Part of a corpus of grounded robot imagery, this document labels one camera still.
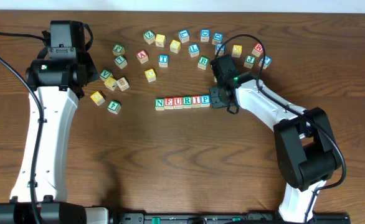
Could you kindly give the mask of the blue P block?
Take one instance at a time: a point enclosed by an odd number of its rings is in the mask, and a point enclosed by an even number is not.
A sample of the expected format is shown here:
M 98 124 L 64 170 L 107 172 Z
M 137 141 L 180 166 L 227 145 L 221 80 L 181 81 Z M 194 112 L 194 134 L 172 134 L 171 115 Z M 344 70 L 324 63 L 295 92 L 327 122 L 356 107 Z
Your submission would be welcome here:
M 209 95 L 201 95 L 201 107 L 210 107 L 211 97 Z

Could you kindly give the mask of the red I block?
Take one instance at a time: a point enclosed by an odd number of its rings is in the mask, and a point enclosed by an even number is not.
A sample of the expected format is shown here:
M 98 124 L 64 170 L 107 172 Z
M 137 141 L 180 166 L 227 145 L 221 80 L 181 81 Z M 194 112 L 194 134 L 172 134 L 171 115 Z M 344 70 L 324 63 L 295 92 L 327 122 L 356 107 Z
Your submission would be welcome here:
M 200 96 L 191 96 L 192 107 L 200 108 L 201 107 L 201 97 Z

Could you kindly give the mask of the green R block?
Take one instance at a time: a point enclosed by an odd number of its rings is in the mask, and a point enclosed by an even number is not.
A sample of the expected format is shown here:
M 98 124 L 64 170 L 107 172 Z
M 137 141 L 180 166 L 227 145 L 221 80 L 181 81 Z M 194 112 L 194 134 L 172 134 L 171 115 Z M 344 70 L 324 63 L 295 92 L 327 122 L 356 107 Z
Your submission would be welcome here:
M 184 96 L 182 98 L 183 108 L 188 109 L 192 108 L 192 97 L 191 96 Z

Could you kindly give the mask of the red U block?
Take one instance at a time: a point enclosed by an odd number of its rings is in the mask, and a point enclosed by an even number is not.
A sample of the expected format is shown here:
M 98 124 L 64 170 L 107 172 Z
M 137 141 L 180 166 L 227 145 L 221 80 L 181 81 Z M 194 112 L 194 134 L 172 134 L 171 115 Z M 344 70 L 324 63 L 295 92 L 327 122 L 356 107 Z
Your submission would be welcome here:
M 183 97 L 177 96 L 173 98 L 173 108 L 183 109 Z

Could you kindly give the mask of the red E block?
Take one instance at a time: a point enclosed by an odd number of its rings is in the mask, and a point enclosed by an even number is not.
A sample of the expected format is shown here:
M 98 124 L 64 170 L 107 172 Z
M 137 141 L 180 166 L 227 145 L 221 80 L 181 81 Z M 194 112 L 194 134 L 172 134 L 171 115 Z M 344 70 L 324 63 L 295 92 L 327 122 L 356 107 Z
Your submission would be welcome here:
M 166 110 L 173 110 L 174 109 L 173 98 L 165 98 L 164 99 L 164 109 L 166 109 Z

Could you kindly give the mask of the green N block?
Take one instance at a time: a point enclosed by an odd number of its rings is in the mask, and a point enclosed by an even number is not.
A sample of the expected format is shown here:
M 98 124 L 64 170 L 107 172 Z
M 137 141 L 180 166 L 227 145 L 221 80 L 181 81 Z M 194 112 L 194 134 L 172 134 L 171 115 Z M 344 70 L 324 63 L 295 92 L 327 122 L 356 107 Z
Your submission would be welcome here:
M 165 110 L 164 98 L 155 99 L 155 110 L 157 110 L 157 111 Z

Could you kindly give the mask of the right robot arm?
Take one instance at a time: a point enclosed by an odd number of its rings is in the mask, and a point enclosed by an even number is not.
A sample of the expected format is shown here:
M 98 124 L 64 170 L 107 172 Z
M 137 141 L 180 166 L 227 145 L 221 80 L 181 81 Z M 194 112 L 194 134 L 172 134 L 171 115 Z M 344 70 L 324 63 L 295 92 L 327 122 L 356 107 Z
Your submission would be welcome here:
M 312 220 L 319 191 L 343 165 L 326 113 L 288 102 L 252 72 L 215 74 L 214 79 L 217 86 L 210 90 L 214 108 L 235 105 L 273 131 L 278 168 L 287 182 L 278 209 L 281 218 L 294 223 Z

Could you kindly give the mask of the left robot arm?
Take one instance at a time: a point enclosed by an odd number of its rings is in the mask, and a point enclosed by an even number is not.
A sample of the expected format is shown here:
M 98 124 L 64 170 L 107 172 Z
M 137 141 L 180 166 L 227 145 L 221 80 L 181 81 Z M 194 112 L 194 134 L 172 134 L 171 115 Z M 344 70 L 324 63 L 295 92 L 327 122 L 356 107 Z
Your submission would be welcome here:
M 34 60 L 23 80 L 30 118 L 21 169 L 0 223 L 111 223 L 106 207 L 67 202 L 65 168 L 70 127 L 82 88 L 98 80 L 91 56 L 75 47 L 51 48 Z

